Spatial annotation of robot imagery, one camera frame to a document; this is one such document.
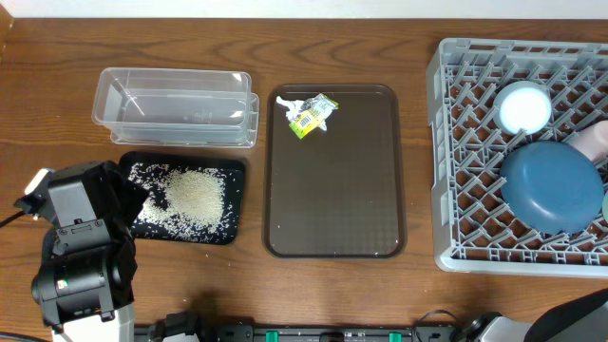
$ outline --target white backdrop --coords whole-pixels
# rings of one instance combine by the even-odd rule
[[[0,0],[15,18],[608,19],[608,0]]]

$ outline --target dark rectangular tray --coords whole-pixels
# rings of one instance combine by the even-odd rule
[[[276,103],[339,103],[300,140]],[[383,85],[284,85],[268,103],[263,242],[277,257],[397,256],[406,245],[397,99]]]
[[[121,157],[119,166],[128,177],[129,173],[136,163],[142,163],[143,166],[151,164],[168,164],[171,171],[173,169],[184,170],[189,168],[216,168],[221,175],[230,177],[233,181],[224,183],[224,215],[227,217],[227,226],[217,230],[214,234],[208,234],[206,230],[201,230],[193,233],[192,236],[172,237],[168,231],[160,226],[150,223],[141,223],[135,221],[131,227],[131,234],[134,238],[151,238],[164,239],[183,242],[197,242],[225,245],[232,242],[237,236],[238,217],[240,214],[240,206],[243,198],[243,187],[245,180],[245,165],[240,161],[220,160],[203,157],[176,156],[164,155],[158,153],[146,152],[128,152]],[[163,199],[163,192],[159,188],[151,189],[155,193],[157,204],[158,200]]]

